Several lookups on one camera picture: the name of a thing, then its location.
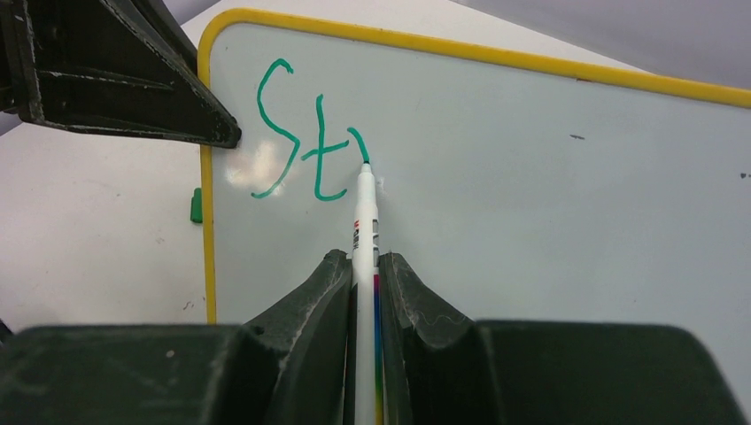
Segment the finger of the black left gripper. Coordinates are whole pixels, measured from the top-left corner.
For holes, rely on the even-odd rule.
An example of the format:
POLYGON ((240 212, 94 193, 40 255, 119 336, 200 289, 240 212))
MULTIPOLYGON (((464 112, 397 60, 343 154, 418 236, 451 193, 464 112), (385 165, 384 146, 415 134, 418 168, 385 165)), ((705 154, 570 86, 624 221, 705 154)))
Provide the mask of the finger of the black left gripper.
POLYGON ((161 1, 2 2, 1 110, 83 134, 226 149, 241 138, 161 1))

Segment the yellow framed whiteboard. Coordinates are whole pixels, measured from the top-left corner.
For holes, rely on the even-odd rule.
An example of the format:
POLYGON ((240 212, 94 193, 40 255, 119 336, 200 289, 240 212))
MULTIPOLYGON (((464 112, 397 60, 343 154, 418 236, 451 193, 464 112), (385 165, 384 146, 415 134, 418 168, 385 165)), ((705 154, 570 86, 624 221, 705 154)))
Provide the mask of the yellow framed whiteboard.
POLYGON ((750 93, 246 8, 201 78, 242 130, 201 151, 211 321, 350 250, 361 164, 380 249, 474 319, 670 324, 750 406, 750 93))

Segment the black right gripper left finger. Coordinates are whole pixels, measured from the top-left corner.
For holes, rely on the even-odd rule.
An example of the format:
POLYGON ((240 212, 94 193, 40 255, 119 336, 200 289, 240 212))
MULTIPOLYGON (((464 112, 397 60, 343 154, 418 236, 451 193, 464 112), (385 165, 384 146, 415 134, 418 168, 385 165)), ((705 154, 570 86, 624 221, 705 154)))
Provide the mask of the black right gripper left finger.
POLYGON ((48 326, 1 350, 4 424, 351 424, 352 263, 242 325, 48 326))

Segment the green marker cap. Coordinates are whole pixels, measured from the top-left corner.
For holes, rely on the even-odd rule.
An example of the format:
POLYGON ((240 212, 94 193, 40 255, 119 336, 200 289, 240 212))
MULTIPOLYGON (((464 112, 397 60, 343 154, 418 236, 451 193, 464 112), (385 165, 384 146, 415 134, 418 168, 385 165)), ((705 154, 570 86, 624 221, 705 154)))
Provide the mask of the green marker cap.
POLYGON ((202 189, 194 188, 190 199, 190 221, 196 224, 203 223, 202 189))

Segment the white green whiteboard marker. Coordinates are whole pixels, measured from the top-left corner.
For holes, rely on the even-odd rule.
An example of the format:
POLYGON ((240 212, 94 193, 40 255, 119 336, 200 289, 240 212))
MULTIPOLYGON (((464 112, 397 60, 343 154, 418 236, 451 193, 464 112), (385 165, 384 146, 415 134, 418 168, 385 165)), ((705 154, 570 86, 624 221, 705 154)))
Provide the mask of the white green whiteboard marker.
POLYGON ((383 423, 383 372, 378 275, 378 208, 372 166, 357 180, 352 239, 352 278, 357 295, 354 422, 383 423))

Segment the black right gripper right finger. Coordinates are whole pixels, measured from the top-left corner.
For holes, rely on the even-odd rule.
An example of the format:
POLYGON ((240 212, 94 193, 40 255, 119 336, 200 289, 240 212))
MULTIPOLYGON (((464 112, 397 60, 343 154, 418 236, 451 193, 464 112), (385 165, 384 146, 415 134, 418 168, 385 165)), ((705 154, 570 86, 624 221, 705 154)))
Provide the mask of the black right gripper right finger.
POLYGON ((390 424, 742 424, 712 356, 652 324, 473 321, 379 259, 390 424))

